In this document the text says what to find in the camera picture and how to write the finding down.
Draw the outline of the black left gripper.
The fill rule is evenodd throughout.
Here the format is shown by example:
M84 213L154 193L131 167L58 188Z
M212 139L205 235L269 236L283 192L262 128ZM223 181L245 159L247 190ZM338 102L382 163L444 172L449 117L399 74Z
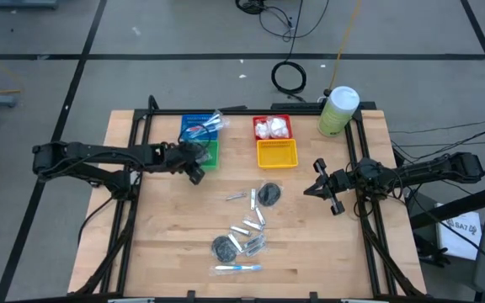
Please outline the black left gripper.
M163 173L186 173L193 185L198 185L208 169L205 161L206 149L199 143L183 141L177 145L169 144L164 152L163 162L158 169Z

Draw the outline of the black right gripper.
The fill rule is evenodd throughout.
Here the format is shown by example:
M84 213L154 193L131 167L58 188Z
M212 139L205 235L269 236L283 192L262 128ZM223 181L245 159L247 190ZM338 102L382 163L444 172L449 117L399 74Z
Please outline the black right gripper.
M323 200L329 199L333 215L344 213L344 205L336 194L352 189L352 180L343 169L327 174L327 166L322 158L318 158L313 166L318 177L315 183L304 191L304 195L315 196Z

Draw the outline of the blue toothbrush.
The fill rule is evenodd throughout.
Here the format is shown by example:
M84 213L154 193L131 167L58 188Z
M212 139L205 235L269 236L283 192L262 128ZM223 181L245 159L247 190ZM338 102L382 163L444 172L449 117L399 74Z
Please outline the blue toothbrush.
M216 118L213 120L207 120L204 124L198 126L198 129L193 134L194 138L199 136L205 136L207 139L213 139L214 134L219 130L229 126L230 121L228 118Z
M211 272L215 275L224 275L224 274L258 272L258 271L261 271L262 269L263 267L259 264L250 264L250 265L233 264L233 265L216 265L211 268Z
M213 115L208 120L201 123L201 125L206 126L209 132L220 130L224 127L222 112L219 110L215 111Z

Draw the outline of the clear bag of white cotton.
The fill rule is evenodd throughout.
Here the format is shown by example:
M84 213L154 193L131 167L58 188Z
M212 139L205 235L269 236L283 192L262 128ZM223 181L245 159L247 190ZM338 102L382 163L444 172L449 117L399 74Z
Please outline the clear bag of white cotton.
M266 116L265 119L271 131L280 131L287 128L286 120L279 116Z
M266 120L254 121L254 133L257 140L268 140L270 138L270 130Z
M267 126L271 138L285 139L290 137L290 132L285 119L277 116L267 118Z

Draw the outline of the green plastic basket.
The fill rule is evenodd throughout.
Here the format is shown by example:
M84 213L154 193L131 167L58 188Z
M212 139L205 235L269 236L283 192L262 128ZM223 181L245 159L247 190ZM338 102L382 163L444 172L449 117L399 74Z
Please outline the green plastic basket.
M218 141L209 141L206 145L205 161L208 162L209 168L204 170L217 170L220 163L220 145Z

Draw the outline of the blue plastic basket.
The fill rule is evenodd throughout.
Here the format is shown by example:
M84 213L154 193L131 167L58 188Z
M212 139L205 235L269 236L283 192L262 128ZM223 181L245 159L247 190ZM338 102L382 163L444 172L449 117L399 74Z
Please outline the blue plastic basket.
M200 125L208 120L212 114L184 114L181 121L181 139L183 141L216 141L218 139L218 132L214 134L213 139L207 139L205 136L193 137L194 133L185 132L191 125Z

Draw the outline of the yellow plastic basket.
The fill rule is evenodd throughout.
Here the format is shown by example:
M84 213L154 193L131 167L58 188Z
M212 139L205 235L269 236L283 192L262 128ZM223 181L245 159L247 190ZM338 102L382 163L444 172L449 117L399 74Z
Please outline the yellow plastic basket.
M298 165L294 139L259 140L256 148L258 166L262 169L294 168Z

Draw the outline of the red plastic basket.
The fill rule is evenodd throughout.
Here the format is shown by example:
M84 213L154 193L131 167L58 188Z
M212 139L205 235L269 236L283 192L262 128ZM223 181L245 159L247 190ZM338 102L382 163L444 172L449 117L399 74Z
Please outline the red plastic basket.
M279 117L284 118L287 122L287 127L288 127L289 132L290 132L290 137L285 138L285 139L291 139L292 138L292 130L291 130L290 116L289 115L287 115L287 114L277 114L277 115L266 115L266 116L279 116ZM254 128L254 121L255 120L264 120L266 116L255 116L255 117L253 117L253 128Z

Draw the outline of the green wipes canister white lid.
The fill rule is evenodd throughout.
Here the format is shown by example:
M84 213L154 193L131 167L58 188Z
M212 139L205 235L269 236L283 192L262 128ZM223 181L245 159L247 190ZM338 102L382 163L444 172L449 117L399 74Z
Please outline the green wipes canister white lid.
M319 100L323 107L317 129L324 136L335 136L340 133L360 105L359 94L347 86L326 89L324 96Z

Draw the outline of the black caster foot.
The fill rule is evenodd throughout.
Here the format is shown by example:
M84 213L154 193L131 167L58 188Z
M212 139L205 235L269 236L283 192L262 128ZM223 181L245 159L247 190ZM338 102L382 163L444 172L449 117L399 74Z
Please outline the black caster foot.
M415 246L417 248L418 258L421 262L443 268L450 265L450 260L445 256L448 249L438 248L432 242L424 239L418 234L413 235Z

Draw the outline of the black side table bar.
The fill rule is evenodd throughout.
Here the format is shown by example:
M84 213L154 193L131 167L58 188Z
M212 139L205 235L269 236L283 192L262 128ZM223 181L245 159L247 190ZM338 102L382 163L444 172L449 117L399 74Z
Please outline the black side table bar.
M485 208L485 190L431 210L424 210L421 214L411 217L410 224L416 230L482 208Z

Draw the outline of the white printed cardboard box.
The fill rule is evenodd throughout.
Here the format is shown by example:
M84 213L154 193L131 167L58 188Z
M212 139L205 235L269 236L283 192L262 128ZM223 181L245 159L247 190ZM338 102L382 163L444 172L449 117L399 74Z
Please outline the white printed cardboard box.
M436 239L438 248L446 248L445 255L475 261L477 249L482 238L480 215L473 211L437 223Z

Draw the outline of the black aluminium table frame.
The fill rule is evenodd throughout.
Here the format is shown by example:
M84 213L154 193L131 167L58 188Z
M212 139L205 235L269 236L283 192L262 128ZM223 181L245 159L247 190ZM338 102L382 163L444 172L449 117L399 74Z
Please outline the black aluminium table frame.
M291 114L298 164L289 169L258 166L253 134L254 111L233 111L222 130L220 166L193 185L180 174L147 174L137 204L132 242L114 262L104 287L127 296L302 298L367 298L390 292L381 259L368 256L353 207L353 192L342 193L345 212L333 215L327 201L306 196L317 158L329 170L344 168L360 154L357 138L326 137L317 130L316 114ZM216 270L213 240L241 226L255 214L249 199L235 193L276 182L279 202L264 209L265 248L237 261L253 271L224 274Z

